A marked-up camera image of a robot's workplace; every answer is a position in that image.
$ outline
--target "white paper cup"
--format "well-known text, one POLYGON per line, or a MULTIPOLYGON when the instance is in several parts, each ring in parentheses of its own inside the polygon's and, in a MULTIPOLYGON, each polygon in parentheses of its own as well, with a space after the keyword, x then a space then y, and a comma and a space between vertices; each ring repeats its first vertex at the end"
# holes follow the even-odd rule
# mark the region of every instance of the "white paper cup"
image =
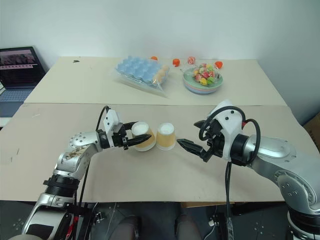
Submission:
POLYGON ((151 131, 149 125, 145 121, 138 121, 135 124, 132 125, 131 128, 132 137, 135 138, 136 136, 142 135, 142 134, 149 134, 151 137, 138 144, 134 145, 134 148, 137 151, 144 152, 150 150, 155 144, 156 144, 156 138, 153 132, 151 131))
POLYGON ((176 145, 175 127, 170 122, 161 123, 156 133, 156 146, 164 151, 176 145))

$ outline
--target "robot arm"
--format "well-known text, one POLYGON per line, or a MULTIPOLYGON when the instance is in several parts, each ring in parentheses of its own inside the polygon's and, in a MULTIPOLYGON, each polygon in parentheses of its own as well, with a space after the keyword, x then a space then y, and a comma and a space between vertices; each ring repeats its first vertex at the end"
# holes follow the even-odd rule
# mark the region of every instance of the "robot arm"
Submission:
POLYGON ((91 157, 108 148, 123 147, 127 150, 151 137, 145 134, 128 139, 126 130, 130 130, 135 122, 122 123, 116 111, 107 106, 101 112, 96 129, 104 110, 105 131, 80 132, 69 140, 67 149, 57 160, 52 176, 44 181, 47 188, 39 196, 23 226, 22 234, 48 240, 66 239, 79 209, 75 203, 75 193, 88 170, 91 157))
POLYGON ((245 116, 230 110, 233 108, 231 102, 224 101, 207 120, 194 124, 200 128, 199 138, 207 140, 208 151, 187 139, 178 139, 178 143, 205 162, 215 155, 270 179, 279 187, 289 207, 291 234, 299 239, 320 239, 320 175, 317 173, 320 159, 296 150, 279 138, 261 137, 257 141, 256 135, 244 135, 245 116), (257 154, 253 156, 257 145, 257 154))

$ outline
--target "plastic egg carton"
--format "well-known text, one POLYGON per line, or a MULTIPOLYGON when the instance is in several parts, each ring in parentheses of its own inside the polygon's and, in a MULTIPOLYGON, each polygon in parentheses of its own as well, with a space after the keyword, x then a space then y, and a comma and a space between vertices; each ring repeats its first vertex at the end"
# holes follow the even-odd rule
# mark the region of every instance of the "plastic egg carton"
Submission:
POLYGON ((151 87, 164 83, 169 72, 169 67, 157 60, 132 56, 124 59, 115 69, 131 80, 151 87))

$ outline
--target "floor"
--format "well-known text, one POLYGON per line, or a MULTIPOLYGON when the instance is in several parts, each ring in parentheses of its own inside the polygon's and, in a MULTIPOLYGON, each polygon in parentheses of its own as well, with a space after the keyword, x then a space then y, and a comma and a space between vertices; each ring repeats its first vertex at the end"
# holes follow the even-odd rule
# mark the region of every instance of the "floor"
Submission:
MULTIPOLYGON (((22 202, 0 201, 0 240, 7 240, 21 232, 23 222, 32 207, 22 202)), ((91 239, 94 240, 109 239, 117 224, 131 215, 142 218, 141 240, 175 240, 175 219, 180 214, 192 216, 204 238, 211 230, 208 225, 209 218, 216 211, 215 206, 181 208, 177 202, 99 203, 97 209, 104 214, 104 220, 92 228, 91 239)), ((223 213, 224 210, 224 205, 221 205, 217 208, 217 213, 223 213)), ((287 211, 287 206, 280 204, 233 216, 234 239, 285 239, 287 211)), ((206 240, 219 239, 221 238, 216 228, 206 240)))

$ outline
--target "plastic bag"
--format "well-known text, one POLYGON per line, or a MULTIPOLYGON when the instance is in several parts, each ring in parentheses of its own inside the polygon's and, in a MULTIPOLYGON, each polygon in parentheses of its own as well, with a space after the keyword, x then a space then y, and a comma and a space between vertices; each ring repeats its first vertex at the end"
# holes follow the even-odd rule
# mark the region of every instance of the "plastic bag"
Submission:
POLYGON ((122 76, 120 81, 136 89, 166 97, 162 84, 167 81, 169 67, 157 60, 132 57, 120 62, 115 70, 122 76))

